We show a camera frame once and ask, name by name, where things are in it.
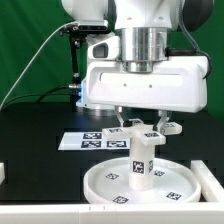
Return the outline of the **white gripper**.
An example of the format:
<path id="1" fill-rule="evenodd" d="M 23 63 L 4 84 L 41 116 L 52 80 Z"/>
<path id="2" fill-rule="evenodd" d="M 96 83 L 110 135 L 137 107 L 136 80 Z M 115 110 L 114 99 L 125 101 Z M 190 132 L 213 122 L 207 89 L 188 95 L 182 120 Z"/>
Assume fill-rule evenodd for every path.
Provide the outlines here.
<path id="1" fill-rule="evenodd" d="M 87 69 L 86 93 L 92 103 L 115 105 L 121 127 L 131 126 L 121 106 L 159 110 L 153 130 L 164 134 L 171 111 L 195 113 L 206 106 L 207 65 L 205 56 L 176 56 L 144 74 L 125 72 L 118 61 L 96 61 Z"/>

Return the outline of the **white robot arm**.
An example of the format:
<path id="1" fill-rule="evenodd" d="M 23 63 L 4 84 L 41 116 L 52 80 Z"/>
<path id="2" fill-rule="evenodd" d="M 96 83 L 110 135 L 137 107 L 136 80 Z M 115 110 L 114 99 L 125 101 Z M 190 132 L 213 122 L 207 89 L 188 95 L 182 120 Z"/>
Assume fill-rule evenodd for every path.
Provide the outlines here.
<path id="1" fill-rule="evenodd" d="M 86 95 L 93 104 L 155 109 L 163 131 L 174 111 L 207 103 L 211 59 L 192 36 L 214 0 L 61 0 L 90 37 Z"/>

